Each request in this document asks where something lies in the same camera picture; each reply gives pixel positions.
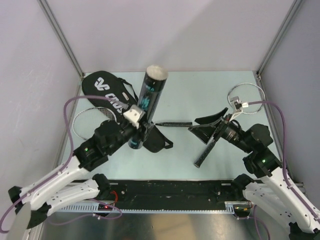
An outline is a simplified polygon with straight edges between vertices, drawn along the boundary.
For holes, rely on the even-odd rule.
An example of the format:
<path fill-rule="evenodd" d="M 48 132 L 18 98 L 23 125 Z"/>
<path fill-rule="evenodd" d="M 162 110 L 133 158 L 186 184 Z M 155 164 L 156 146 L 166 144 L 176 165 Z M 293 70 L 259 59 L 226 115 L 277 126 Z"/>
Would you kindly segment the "black racket bag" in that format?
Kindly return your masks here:
<path fill-rule="evenodd" d="M 123 107 L 116 103 L 120 101 L 124 104 L 136 104 L 138 96 L 135 91 L 130 93 L 126 86 L 134 89 L 132 84 L 121 77 L 101 70 L 89 74 L 82 81 L 82 92 L 85 96 L 100 96 L 111 99 L 111 101 L 101 99 L 90 99 L 94 107 L 109 109 L 117 121 L 123 119 Z M 153 127 L 143 146 L 152 153 L 158 153 L 163 149 L 171 149 L 174 143 L 165 137 L 157 127 Z"/>

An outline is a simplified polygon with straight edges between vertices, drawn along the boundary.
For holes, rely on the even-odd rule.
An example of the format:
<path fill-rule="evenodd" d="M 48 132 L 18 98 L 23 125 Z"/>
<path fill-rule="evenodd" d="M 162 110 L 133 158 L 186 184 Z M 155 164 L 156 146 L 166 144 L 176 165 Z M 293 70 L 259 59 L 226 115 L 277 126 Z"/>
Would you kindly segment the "black shuttlecock tube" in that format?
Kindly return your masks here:
<path fill-rule="evenodd" d="M 142 109 L 145 112 L 144 116 L 139 121 L 139 123 L 140 125 L 142 123 L 150 124 L 149 134 L 152 128 L 154 127 L 154 125 L 152 124 L 152 118 L 156 111 L 156 108 L 160 100 L 164 86 L 166 84 L 166 81 L 167 80 L 162 80 L 162 81 L 154 80 L 150 78 L 145 71 L 143 83 L 141 86 L 141 90 L 140 90 L 140 94 L 139 94 L 139 98 L 136 106 L 138 106 L 140 109 Z M 137 150 L 142 147 L 144 141 L 145 140 L 139 140 L 138 137 L 135 135 L 131 137 L 131 139 L 128 142 L 128 145 L 132 149 Z"/>

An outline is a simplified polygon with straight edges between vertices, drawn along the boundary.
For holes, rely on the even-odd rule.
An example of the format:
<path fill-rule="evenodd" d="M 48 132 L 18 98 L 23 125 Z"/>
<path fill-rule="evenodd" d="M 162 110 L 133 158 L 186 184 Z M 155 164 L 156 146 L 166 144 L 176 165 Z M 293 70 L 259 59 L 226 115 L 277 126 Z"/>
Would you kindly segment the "clear plastic tube lid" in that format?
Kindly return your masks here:
<path fill-rule="evenodd" d="M 165 81 L 169 76 L 169 73 L 165 68 L 154 64 L 146 68 L 146 74 L 156 81 Z"/>

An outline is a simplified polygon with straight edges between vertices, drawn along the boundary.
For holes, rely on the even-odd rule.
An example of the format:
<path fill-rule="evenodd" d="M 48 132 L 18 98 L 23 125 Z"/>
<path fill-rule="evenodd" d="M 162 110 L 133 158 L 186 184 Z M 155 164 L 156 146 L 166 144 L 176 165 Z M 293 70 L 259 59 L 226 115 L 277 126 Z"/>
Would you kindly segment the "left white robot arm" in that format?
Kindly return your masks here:
<path fill-rule="evenodd" d="M 87 199 L 107 199 L 111 194 L 111 186 L 102 173 L 94 175 L 78 187 L 66 190 L 63 188 L 107 162 L 108 157 L 131 138 L 137 137 L 144 142 L 151 128 L 151 124 L 142 121 L 103 121 L 94 130 L 92 137 L 72 150 L 70 158 L 65 163 L 29 186 L 13 186 L 8 190 L 15 213 L 19 214 L 26 204 L 30 204 L 30 216 L 25 222 L 26 228 L 31 229 L 65 206 Z"/>

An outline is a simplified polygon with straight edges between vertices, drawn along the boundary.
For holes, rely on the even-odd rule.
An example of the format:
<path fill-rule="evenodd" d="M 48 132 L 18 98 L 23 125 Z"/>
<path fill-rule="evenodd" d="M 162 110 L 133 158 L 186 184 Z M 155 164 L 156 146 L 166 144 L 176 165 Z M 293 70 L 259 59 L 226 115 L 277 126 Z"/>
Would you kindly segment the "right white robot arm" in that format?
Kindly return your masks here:
<path fill-rule="evenodd" d="M 225 108 L 221 112 L 195 119 L 196 125 L 188 130 L 207 145 L 194 162 L 199 168 L 219 139 L 224 139 L 247 153 L 243 158 L 246 170 L 255 175 L 272 191 L 269 194 L 246 174 L 235 178 L 231 185 L 232 197 L 238 201 L 253 202 L 289 231 L 291 240 L 318 240 L 320 238 L 320 211 L 308 200 L 297 185 L 283 173 L 284 166 L 269 149 L 273 143 L 269 128 L 255 124 L 243 131 L 236 117 L 243 110 L 232 114 Z"/>

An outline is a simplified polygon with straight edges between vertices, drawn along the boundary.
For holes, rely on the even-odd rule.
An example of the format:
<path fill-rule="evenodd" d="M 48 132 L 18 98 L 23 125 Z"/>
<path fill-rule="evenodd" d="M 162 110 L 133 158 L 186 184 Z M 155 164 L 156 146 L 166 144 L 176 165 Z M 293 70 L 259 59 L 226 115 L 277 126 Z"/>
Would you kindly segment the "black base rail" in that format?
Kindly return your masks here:
<path fill-rule="evenodd" d="M 100 200 L 134 211 L 225 210 L 226 202 L 253 207 L 231 180 L 110 180 Z"/>

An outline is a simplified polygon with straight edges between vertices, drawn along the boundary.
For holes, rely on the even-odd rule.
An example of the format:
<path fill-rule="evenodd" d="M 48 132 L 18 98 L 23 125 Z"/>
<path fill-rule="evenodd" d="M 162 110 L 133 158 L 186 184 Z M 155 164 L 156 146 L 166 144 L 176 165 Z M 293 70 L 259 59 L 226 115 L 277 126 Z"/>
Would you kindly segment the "right aluminium corner post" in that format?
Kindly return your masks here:
<path fill-rule="evenodd" d="M 276 32 L 276 35 L 273 38 L 265 56 L 263 57 L 261 63 L 259 64 L 258 69 L 256 70 L 257 76 L 262 75 L 264 69 L 268 65 L 269 61 L 271 60 L 272 56 L 276 52 L 277 48 L 280 46 L 283 38 L 285 37 L 290 26 L 293 24 L 294 19 L 298 15 L 299 11 L 301 10 L 301 8 L 305 2 L 306 2 L 305 0 L 294 0 L 293 1 L 287 14 L 285 15 L 284 20 L 282 21 L 278 31 Z"/>

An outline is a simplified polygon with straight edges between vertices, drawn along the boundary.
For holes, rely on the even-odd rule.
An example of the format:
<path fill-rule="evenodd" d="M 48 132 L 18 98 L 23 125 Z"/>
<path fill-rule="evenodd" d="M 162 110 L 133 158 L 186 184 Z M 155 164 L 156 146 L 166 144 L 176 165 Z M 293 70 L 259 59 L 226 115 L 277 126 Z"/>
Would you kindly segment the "aluminium corner post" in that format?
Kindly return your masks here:
<path fill-rule="evenodd" d="M 69 44 L 63 29 L 61 28 L 51 6 L 49 5 L 49 2 L 47 0 L 37 0 L 41 10 L 43 11 L 47 21 L 49 22 L 53 32 L 55 33 L 58 41 L 60 42 L 64 52 L 66 53 L 68 59 L 70 60 L 72 66 L 74 67 L 77 75 L 80 77 L 80 79 L 83 78 L 84 72 L 71 48 L 71 45 Z"/>
<path fill-rule="evenodd" d="M 272 56 L 276 52 L 277 48 L 280 46 L 283 38 L 285 37 L 290 26 L 293 24 L 294 19 L 298 15 L 299 11 L 301 10 L 301 8 L 305 2 L 306 2 L 305 0 L 294 0 L 293 1 L 287 14 L 285 15 L 284 20 L 282 21 L 278 31 L 276 32 L 276 35 L 273 38 L 265 56 L 263 57 L 261 63 L 259 64 L 258 69 L 256 70 L 257 76 L 262 75 L 264 69 L 268 65 L 269 61 L 271 60 Z"/>

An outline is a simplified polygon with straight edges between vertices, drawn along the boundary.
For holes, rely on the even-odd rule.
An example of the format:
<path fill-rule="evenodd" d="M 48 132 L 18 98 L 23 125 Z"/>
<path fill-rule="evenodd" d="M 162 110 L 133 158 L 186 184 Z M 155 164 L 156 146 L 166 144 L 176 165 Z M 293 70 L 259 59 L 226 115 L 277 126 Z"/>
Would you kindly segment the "left aluminium corner post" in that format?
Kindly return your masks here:
<path fill-rule="evenodd" d="M 41 10 L 43 11 L 47 21 L 49 22 L 53 32 L 55 33 L 58 41 L 60 42 L 64 52 L 66 53 L 68 59 L 70 60 L 72 66 L 74 67 L 77 75 L 80 77 L 80 79 L 83 78 L 84 72 L 71 48 L 71 45 L 69 44 L 63 29 L 61 28 L 51 6 L 49 5 L 49 2 L 47 0 L 37 0 Z"/>

